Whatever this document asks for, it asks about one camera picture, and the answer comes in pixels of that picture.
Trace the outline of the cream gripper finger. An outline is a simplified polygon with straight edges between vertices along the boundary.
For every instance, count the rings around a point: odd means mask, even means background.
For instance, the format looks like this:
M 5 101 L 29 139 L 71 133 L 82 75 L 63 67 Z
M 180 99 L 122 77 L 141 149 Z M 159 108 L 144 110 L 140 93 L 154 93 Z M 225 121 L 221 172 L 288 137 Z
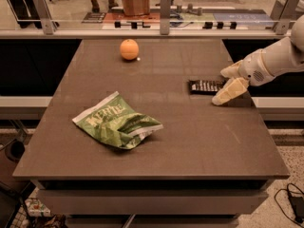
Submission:
M 239 78 L 241 76 L 239 69 L 242 65 L 242 61 L 239 60 L 236 63 L 222 69 L 220 74 L 225 78 Z
M 212 98 L 213 105 L 223 105 L 247 91 L 249 81 L 244 78 L 231 78 Z

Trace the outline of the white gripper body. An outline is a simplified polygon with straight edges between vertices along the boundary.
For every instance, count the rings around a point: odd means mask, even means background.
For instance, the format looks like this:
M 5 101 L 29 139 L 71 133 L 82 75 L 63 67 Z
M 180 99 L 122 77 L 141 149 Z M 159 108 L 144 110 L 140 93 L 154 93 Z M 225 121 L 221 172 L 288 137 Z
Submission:
M 275 78 L 265 66 L 262 56 L 263 50 L 258 49 L 247 55 L 240 63 L 238 73 L 249 81 L 250 86 L 262 86 Z

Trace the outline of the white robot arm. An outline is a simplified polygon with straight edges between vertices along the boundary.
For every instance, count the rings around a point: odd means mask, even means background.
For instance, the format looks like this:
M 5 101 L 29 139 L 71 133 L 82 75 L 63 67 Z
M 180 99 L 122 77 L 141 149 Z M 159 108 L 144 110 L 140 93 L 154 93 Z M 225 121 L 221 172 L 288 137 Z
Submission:
M 228 81 L 212 98 L 223 105 L 245 93 L 249 86 L 262 86 L 277 76 L 304 70 L 304 15 L 296 20 L 291 35 L 248 54 L 224 68 L 220 74 Z

